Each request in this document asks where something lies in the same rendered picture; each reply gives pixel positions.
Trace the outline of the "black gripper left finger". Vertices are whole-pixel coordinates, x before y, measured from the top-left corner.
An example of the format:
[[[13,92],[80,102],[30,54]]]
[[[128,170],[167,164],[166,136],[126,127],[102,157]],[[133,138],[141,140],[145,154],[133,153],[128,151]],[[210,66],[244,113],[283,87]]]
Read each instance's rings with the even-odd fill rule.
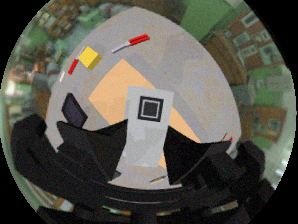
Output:
[[[84,149],[88,152],[104,173],[105,180],[113,180],[114,172],[120,163],[122,149],[125,148],[126,135],[128,135],[128,119],[117,121],[108,128],[89,131],[74,125],[57,120],[56,128],[59,129],[63,141],[68,141],[74,148]]]

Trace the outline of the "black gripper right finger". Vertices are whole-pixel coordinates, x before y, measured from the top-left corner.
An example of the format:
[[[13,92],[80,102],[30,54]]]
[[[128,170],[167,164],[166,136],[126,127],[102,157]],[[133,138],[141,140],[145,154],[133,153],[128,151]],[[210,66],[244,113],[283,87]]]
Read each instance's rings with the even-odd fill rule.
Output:
[[[182,184],[189,172],[192,172],[206,156],[216,155],[218,152],[227,152],[231,147],[230,140],[216,141],[216,143],[200,144],[189,139],[188,136],[182,135],[176,131],[172,125],[168,125],[166,131],[164,156],[166,164],[166,172],[168,172],[168,180],[170,185]]]

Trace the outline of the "tan floor panel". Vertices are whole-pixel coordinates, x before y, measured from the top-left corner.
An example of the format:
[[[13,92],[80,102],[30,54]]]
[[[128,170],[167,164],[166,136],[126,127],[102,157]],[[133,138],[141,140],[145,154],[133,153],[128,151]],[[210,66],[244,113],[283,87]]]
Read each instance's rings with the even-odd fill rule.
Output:
[[[89,96],[90,103],[93,104],[93,107],[96,107],[100,115],[105,117],[110,125],[116,124],[117,121],[120,121],[120,123],[124,121],[128,85],[154,88],[150,81],[140,75],[140,72],[137,72],[132,65],[121,59],[110,69],[108,75],[104,76],[104,79],[98,83],[92,95]],[[182,135],[188,136],[189,139],[193,139],[196,143],[200,143],[200,139],[197,139],[192,129],[188,127],[188,123],[178,115],[173,107],[172,113],[170,113],[169,125],[172,125]]]

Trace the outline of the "yellow cube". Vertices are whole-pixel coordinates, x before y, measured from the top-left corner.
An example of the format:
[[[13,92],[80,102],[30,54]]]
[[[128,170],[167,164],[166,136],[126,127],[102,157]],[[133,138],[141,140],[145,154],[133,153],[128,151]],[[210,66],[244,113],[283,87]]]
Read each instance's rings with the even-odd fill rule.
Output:
[[[94,65],[97,65],[102,57],[98,55],[97,52],[94,52],[93,49],[86,47],[84,52],[81,52],[81,55],[78,56],[78,60],[82,61],[82,64],[86,65],[86,68],[93,69]]]

